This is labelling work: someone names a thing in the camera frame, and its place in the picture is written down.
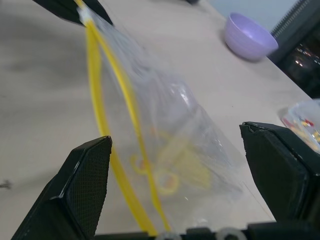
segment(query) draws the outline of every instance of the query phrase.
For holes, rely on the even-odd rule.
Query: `clear plastic container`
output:
[[[320,154],[320,99],[303,101],[288,109],[283,124]]]

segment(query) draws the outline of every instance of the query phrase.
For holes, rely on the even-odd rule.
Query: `table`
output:
[[[272,221],[246,164],[239,124],[281,125],[278,112],[309,97],[267,58],[251,63],[230,52],[223,41],[225,19],[206,1],[101,3],[119,30],[184,77],[237,162],[243,194],[221,202],[210,227]],[[8,239],[71,149],[99,133],[87,84],[84,29],[33,2],[5,0],[1,8],[0,181],[9,179],[13,188],[0,189],[0,233]],[[98,233],[139,230],[119,194],[111,174]]]

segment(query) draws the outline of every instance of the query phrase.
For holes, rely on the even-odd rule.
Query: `clear plastic bag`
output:
[[[176,231],[212,227],[217,217],[213,208],[219,208],[215,198],[241,192],[212,120],[170,67],[93,12],[90,15],[128,76],[152,177],[170,226]],[[102,88],[113,146],[139,200],[163,231],[123,91],[109,59],[104,63]]]

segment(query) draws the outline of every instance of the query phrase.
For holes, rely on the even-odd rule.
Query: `white wall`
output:
[[[227,17],[231,12],[254,19],[271,31],[297,0],[209,0],[214,8]]]

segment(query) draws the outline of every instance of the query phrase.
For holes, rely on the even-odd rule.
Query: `lavender plastic bowl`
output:
[[[237,55],[258,61],[278,49],[275,38],[252,19],[231,13],[224,29],[224,40]]]

